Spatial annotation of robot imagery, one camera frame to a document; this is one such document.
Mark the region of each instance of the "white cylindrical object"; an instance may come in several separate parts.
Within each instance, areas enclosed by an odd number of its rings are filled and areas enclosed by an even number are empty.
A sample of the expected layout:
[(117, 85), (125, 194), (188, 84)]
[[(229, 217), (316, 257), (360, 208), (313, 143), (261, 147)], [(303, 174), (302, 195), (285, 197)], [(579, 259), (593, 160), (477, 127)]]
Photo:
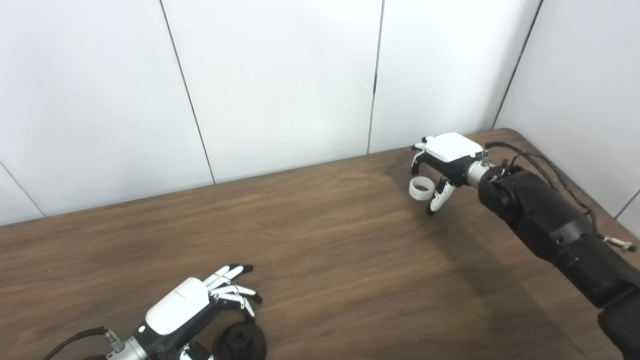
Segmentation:
[[(420, 190), (416, 186), (421, 186), (427, 190)], [(424, 176), (416, 176), (409, 182), (409, 195), (418, 201), (427, 201), (433, 195), (435, 184), (430, 178)]]

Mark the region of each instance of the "black cable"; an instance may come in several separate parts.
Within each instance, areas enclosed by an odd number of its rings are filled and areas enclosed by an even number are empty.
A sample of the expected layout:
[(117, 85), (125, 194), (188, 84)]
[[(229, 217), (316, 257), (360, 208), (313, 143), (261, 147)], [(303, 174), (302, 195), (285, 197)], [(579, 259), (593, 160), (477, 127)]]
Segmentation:
[(573, 199), (573, 201), (575, 201), (575, 203), (578, 204), (581, 208), (586, 210), (586, 212), (584, 214), (589, 216), (589, 218), (591, 220), (591, 226), (593, 228), (593, 231), (596, 234), (600, 234), (600, 231), (598, 231), (597, 217), (596, 217), (595, 213), (593, 212), (593, 209), (591, 209), (587, 204), (583, 203), (576, 196), (576, 194), (573, 192), (573, 190), (571, 189), (571, 186), (569, 186), (569, 183), (567, 183), (566, 179), (564, 178), (564, 176), (562, 175), (562, 173), (560, 172), (560, 170), (558, 169), (556, 164), (554, 164), (553, 161), (549, 160), (548, 157), (546, 157), (546, 156), (544, 156), (542, 154), (533, 154), (531, 152), (528, 152), (527, 154), (530, 155), (530, 156), (535, 156), (537, 158), (541, 158), (544, 162), (547, 163), (547, 165), (549, 165), (551, 170), (553, 170), (553, 172), (556, 173), (556, 177), (558, 178), (558, 181), (562, 184), (563, 188), (566, 190), (566, 192), (569, 193), (569, 195), (571, 195), (571, 198)]
[(544, 169), (542, 169), (542, 167), (540, 166), (540, 164), (538, 164), (537, 161), (533, 160), (533, 157), (542, 159), (545, 163), (547, 163), (547, 165), (551, 168), (551, 170), (553, 170), (554, 174), (556, 175), (556, 178), (558, 179), (560, 184), (563, 186), (563, 188), (566, 190), (566, 192), (569, 193), (569, 195), (571, 196), (573, 201), (575, 201), (576, 204), (578, 204), (581, 208), (586, 210), (586, 212), (584, 214), (589, 217), (589, 219), (591, 221), (591, 227), (593, 228), (594, 233), (600, 234), (600, 231), (598, 230), (598, 219), (596, 217), (596, 214), (593, 212), (593, 209), (591, 209), (587, 204), (582, 202), (576, 196), (576, 194), (571, 189), (571, 186), (569, 186), (569, 183), (567, 183), (566, 179), (564, 178), (564, 175), (562, 175), (562, 173), (560, 172), (560, 170), (558, 169), (556, 164), (554, 164), (553, 161), (549, 160), (548, 157), (546, 157), (546, 156), (544, 156), (542, 154), (535, 154), (533, 152), (522, 151), (518, 147), (515, 147), (515, 146), (513, 146), (513, 145), (511, 145), (509, 143), (504, 143), (504, 142), (487, 143), (487, 144), (485, 144), (485, 147), (487, 149), (489, 149), (490, 147), (506, 147), (508, 149), (511, 149), (511, 150), (517, 152), (518, 154), (516, 156), (514, 156), (513, 159), (511, 159), (511, 164), (509, 165), (509, 168), (513, 168), (513, 165), (516, 162), (516, 160), (518, 159), (518, 157), (522, 156), (529, 163), (531, 163), (531, 165), (533, 165), (536, 168), (536, 170), (538, 170), (538, 172), (541, 173), (545, 177), (547, 182), (549, 182), (549, 185), (551, 185), (552, 180), (550, 180), (550, 177), (548, 176), (547, 172)]
[(73, 335), (69, 339), (66, 339), (65, 341), (63, 341), (55, 349), (51, 350), (51, 352), (49, 352), (47, 356), (42, 358), (42, 360), (51, 360), (51, 358), (54, 357), (58, 352), (60, 352), (60, 350), (62, 350), (64, 347), (71, 344), (75, 340), (80, 340), (82, 338), (87, 338), (89, 336), (104, 335), (107, 331), (108, 329), (105, 329), (104, 327), (96, 327), (94, 329), (88, 329), (85, 331), (78, 332), (77, 334)]
[(525, 158), (529, 163), (531, 163), (531, 165), (533, 165), (534, 168), (536, 168), (536, 170), (545, 178), (545, 180), (547, 180), (547, 182), (549, 183), (549, 186), (551, 186), (552, 189), (554, 189), (555, 191), (559, 191), (558, 187), (556, 186), (556, 183), (549, 176), (547, 171), (545, 171), (545, 169), (543, 169), (538, 162), (533, 160), (533, 158), (529, 156), (527, 152), (524, 152), (519, 148), (506, 142), (488, 142), (484, 145), (485, 149), (491, 149), (492, 147), (505, 147), (507, 149), (511, 149), (517, 152), (519, 156), (522, 156), (523, 158)]

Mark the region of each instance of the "wooden tabletop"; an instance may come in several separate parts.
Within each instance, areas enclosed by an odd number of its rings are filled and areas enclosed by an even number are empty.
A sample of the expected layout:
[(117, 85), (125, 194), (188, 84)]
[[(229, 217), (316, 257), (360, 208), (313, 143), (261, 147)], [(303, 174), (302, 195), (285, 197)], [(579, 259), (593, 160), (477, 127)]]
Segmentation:
[[(507, 129), (471, 138), (534, 150)], [(264, 297), (255, 309), (269, 359), (621, 359), (598, 311), (475, 189), (427, 216), (407, 193), (412, 156), (380, 152), (0, 227), (1, 357), (40, 359), (100, 325), (127, 338), (185, 278), (248, 263), (254, 273), (237, 283)], [(496, 163), (512, 156), (492, 150)], [(603, 233), (631, 238), (596, 212)], [(208, 345), (240, 319), (226, 313), (198, 339)], [(92, 338), (55, 359), (107, 351)]]

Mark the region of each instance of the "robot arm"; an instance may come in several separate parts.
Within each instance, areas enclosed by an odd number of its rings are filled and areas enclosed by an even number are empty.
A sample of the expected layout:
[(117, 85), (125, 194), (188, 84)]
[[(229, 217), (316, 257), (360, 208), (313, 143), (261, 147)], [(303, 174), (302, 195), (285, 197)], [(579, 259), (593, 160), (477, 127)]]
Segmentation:
[(231, 335), (220, 339), (216, 353), (222, 355), (216, 355), (216, 359), (231, 359), (230, 354), (240, 351), (255, 356), (251, 359), (264, 360), (264, 334), (255, 325), (255, 313), (248, 301), (260, 304), (262, 298), (251, 289), (231, 284), (235, 278), (251, 271), (251, 265), (231, 264), (204, 281), (190, 277), (147, 311), (144, 321), (128, 340), (121, 341), (113, 331), (103, 327), (90, 329), (63, 342), (44, 359), (50, 360), (72, 341), (104, 335), (113, 351), (86, 360), (213, 360), (204, 346), (189, 342), (221, 311), (236, 309), (244, 313), (246, 321), (227, 330)]
[[(434, 140), (451, 146), (430, 145)], [(635, 250), (635, 245), (602, 236), (537, 175), (520, 167), (492, 165), (487, 151), (464, 136), (446, 134), (423, 141), (413, 147), (420, 152), (414, 157), (412, 173), (426, 163), (452, 186), (476, 187), (480, 203), (503, 219), (535, 256), (552, 263), (595, 307), (603, 309), (598, 323), (625, 359), (640, 359), (640, 272), (605, 241), (624, 250)], [(428, 213), (433, 213), (433, 201), (438, 200), (437, 187), (435, 193)]]

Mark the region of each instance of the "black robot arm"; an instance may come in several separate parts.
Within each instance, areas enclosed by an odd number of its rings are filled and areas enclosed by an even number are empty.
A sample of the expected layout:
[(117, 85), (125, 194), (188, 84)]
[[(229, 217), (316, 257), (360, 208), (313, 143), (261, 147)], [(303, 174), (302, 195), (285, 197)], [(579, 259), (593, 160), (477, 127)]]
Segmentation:
[(480, 202), (540, 259), (552, 263), (597, 308), (600, 328), (625, 359), (640, 359), (640, 272), (595, 233), (587, 218), (530, 171), (478, 183)]
[[(499, 166), (489, 162), (488, 149), (496, 146), (517, 152), (510, 165), (506, 160)], [(507, 143), (481, 147), (455, 133), (425, 137), (412, 149), (419, 151), (413, 157), (412, 174), (417, 175), (420, 164), (425, 163), (439, 171), (441, 183), (444, 180), (449, 186), (445, 193), (435, 188), (428, 214), (440, 209), (456, 187), (476, 187), (480, 202), (503, 219), (535, 256), (552, 263), (595, 307), (602, 309), (598, 324), (624, 358), (640, 360), (640, 271), (607, 243), (625, 251), (635, 251), (637, 247), (602, 236), (592, 210), (575, 196), (551, 161)], [(514, 166), (519, 156), (532, 163), (545, 180)], [(534, 157), (551, 166), (591, 221), (564, 199)]]

